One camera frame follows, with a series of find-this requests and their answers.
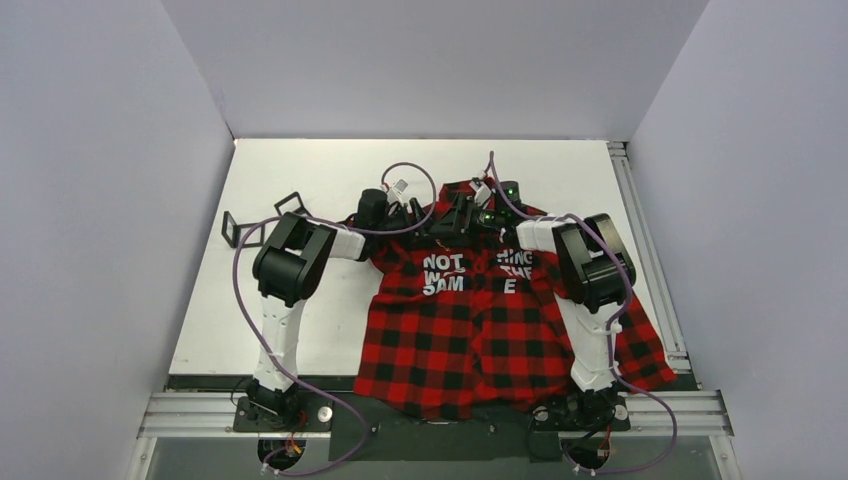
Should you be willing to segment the red black plaid shirt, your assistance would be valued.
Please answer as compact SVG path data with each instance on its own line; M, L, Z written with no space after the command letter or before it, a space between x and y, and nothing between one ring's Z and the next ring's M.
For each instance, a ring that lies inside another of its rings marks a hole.
M356 394L426 419L477 404L528 411L575 387L558 258L485 232L463 248L382 237Z

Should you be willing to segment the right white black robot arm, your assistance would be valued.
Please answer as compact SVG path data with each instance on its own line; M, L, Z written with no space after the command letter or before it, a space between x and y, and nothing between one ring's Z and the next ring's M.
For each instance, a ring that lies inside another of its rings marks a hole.
M548 216L521 201L517 182L474 178L452 186L415 237L450 253L426 261L427 271L451 272L425 291L460 287L487 318L481 361L495 387L530 403L576 388L566 418L588 427L603 415L600 395L627 383L619 319L637 302L635 269L608 215Z

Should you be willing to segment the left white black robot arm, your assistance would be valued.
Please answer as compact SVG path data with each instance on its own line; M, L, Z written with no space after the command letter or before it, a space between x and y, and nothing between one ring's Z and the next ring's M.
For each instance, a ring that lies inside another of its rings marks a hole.
M331 259L363 262L383 237L411 234L431 219L415 198L393 199L380 189L362 192L357 210L341 222L320 220L304 209L286 212L261 244L253 266L262 305L254 327L260 357L247 387L260 418L285 430L299 411L297 346L306 301L316 292Z

